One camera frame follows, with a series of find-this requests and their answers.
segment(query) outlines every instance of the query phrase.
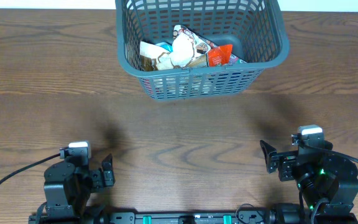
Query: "white background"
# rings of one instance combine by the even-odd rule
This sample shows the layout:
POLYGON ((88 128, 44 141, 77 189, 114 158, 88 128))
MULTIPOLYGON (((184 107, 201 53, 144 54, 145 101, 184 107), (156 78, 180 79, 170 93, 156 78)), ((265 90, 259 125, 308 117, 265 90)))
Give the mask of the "white background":
MULTIPOLYGON (((278 0, 283 11, 358 12, 358 0, 278 0)), ((0 0, 0 8, 115 9, 115 0, 0 0)))

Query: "basket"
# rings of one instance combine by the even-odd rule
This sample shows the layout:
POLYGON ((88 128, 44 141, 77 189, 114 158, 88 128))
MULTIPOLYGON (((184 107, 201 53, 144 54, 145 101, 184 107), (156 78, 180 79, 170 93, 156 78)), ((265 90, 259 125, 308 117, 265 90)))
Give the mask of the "basket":
POLYGON ((119 63, 159 101, 240 93, 265 68, 281 64, 290 48, 277 0, 116 0, 116 7, 119 63), (172 44, 175 25, 232 44, 247 63, 143 71, 140 41, 172 44))

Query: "basket rim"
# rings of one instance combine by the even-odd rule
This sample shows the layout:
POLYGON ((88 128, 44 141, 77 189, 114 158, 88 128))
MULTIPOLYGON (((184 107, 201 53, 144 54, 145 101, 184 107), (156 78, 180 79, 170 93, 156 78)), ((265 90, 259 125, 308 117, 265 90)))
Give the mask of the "basket rim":
POLYGON ((287 58, 290 51, 290 41, 288 40, 287 33, 285 32, 284 19, 277 0, 270 0, 270 3, 272 4, 272 12, 275 17, 275 27, 277 28, 277 32, 279 34, 278 38, 282 46, 282 50, 273 60, 268 62, 247 62, 234 65, 224 65, 221 67, 174 68, 169 70, 145 72, 132 67, 132 65, 130 65, 125 58, 125 43, 122 27, 122 0, 116 0, 117 59, 125 72, 137 78, 153 78, 172 75, 203 75, 221 72, 242 72, 276 67, 277 65, 280 65, 282 62, 284 62, 284 60, 287 58))

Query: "wood grain surface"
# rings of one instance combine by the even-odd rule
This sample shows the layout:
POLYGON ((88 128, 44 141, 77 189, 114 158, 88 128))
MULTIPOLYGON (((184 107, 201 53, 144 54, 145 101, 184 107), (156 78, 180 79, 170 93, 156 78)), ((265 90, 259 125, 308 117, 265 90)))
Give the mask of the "wood grain surface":
MULTIPOLYGON (((335 150, 358 157, 358 13, 285 12, 283 64, 240 95, 167 103, 119 66, 115 16, 0 9, 0 179, 88 139, 92 168, 112 153, 117 179, 90 205, 235 210, 298 202, 294 182, 266 173, 260 139, 295 150, 290 134, 318 124, 335 150)), ((27 223, 56 162, 0 186, 0 223, 27 223)))

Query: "orange wrapper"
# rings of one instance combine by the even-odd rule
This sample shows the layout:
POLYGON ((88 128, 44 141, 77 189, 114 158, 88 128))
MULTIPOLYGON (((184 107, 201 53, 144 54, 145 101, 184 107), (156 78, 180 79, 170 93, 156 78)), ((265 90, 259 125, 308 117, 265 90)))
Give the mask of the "orange wrapper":
POLYGON ((211 49, 208 53, 208 66, 222 66, 230 62, 233 45, 227 44, 211 49))

